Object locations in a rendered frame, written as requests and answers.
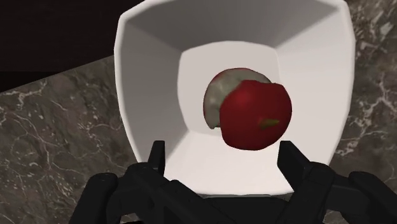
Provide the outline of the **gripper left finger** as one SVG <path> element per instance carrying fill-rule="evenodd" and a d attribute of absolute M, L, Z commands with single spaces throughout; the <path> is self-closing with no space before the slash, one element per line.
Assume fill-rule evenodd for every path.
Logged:
<path fill-rule="evenodd" d="M 110 172 L 87 181 L 69 224 L 120 224 L 136 213 L 131 224 L 205 224 L 192 203 L 180 193 L 191 191 L 164 178 L 165 142 L 154 141 L 147 162 L 132 164 L 122 177 Z"/>

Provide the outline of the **red apple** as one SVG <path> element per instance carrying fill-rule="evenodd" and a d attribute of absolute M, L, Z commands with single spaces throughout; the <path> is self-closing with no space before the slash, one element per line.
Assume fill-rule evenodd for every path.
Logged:
<path fill-rule="evenodd" d="M 240 150 L 262 150 L 285 133 L 292 103 L 285 87 L 252 69 L 218 73 L 208 84 L 203 114 L 210 129 L 219 128 L 224 142 Z"/>

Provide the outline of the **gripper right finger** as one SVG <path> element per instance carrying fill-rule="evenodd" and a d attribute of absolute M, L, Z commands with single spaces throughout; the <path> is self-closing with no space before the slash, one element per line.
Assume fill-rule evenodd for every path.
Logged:
<path fill-rule="evenodd" d="M 324 224 L 327 210 L 349 224 L 397 224 L 397 193 L 369 172 L 341 176 L 309 161 L 291 141 L 280 142 L 277 166 L 293 189 L 277 224 Z"/>

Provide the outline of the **white angular bowl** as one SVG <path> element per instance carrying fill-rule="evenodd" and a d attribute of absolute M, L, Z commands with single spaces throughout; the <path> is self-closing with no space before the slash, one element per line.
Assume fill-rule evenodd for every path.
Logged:
<path fill-rule="evenodd" d="M 329 164 L 351 105 L 355 37 L 344 0 L 144 0 L 123 13 L 115 47 L 118 103 L 130 145 L 147 161 L 165 141 L 165 176 L 204 195 L 280 195 L 278 144 L 229 147 L 204 120 L 207 85 L 248 67 L 288 91 L 283 138 Z"/>

